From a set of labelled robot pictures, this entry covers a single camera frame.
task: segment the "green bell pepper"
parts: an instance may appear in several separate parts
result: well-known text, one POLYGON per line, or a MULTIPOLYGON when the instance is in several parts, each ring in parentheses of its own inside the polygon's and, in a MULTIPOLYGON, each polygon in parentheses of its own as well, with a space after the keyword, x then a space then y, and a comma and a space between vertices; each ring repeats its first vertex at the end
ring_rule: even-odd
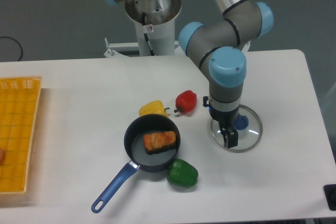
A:
POLYGON ((197 169, 182 159, 175 159, 170 168, 167 180, 177 186, 192 187, 198 178, 197 169))

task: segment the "gray wall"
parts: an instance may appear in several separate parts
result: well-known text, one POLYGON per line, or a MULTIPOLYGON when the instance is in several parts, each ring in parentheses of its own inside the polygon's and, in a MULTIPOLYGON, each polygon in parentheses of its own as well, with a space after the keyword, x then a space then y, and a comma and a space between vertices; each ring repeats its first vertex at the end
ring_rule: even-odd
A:
MULTIPOLYGON (((323 106, 323 97, 336 82, 334 0, 254 1, 272 8, 275 25, 269 34, 253 41, 251 50, 302 50, 323 106)), ((221 19, 214 0, 182 0, 182 6, 176 37, 191 21, 211 25, 221 19)), ((110 7, 104 0, 0 0, 0 36, 14 37, 22 44, 22 60, 101 58, 104 37, 110 43, 135 42, 132 31, 122 3, 110 7)), ((15 43, 0 39, 0 61, 14 61, 18 55, 15 43)), ((335 102, 323 118, 336 154, 335 102)))

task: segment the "yellow bell pepper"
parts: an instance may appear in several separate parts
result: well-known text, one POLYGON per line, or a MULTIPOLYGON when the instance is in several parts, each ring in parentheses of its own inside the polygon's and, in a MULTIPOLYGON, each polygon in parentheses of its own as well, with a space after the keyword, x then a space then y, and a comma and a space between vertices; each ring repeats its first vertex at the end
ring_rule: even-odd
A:
POLYGON ((168 117, 168 114, 166 113, 165 108, 160 100, 152 101, 141 107, 139 110, 139 115, 142 116, 147 114, 159 114, 168 117))

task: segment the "handle hole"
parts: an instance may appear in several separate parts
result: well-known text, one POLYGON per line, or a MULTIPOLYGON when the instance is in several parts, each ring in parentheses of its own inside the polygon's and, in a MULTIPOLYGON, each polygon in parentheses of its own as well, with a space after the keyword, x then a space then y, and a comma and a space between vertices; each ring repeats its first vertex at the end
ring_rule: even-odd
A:
POLYGON ((103 205, 103 201, 101 200, 101 201, 99 201, 97 204, 96 204, 96 206, 95 206, 95 210, 99 210, 99 208, 103 205))

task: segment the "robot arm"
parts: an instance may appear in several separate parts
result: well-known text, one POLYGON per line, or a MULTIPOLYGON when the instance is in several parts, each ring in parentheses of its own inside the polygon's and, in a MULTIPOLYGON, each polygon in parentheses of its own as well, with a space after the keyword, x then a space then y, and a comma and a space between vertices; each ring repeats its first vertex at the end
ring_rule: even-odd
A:
POLYGON ((186 25, 178 41, 187 56, 209 80, 209 96, 204 106, 219 123, 225 147, 238 144, 234 120, 246 76, 246 58, 236 49, 273 26, 273 15, 264 3, 252 0, 216 0, 223 20, 212 27, 199 22, 186 25))
MULTIPOLYGON (((212 27, 199 22, 186 25, 178 41, 186 55, 209 80, 209 96, 204 106, 219 123, 225 147, 238 144, 234 121, 238 116, 240 97, 246 76, 246 58, 236 49, 262 36, 273 26, 273 14, 264 3, 252 0, 216 0, 223 20, 212 27)), ((181 9, 181 0, 125 0, 125 9, 134 21, 140 55, 174 53, 174 19, 181 9)))

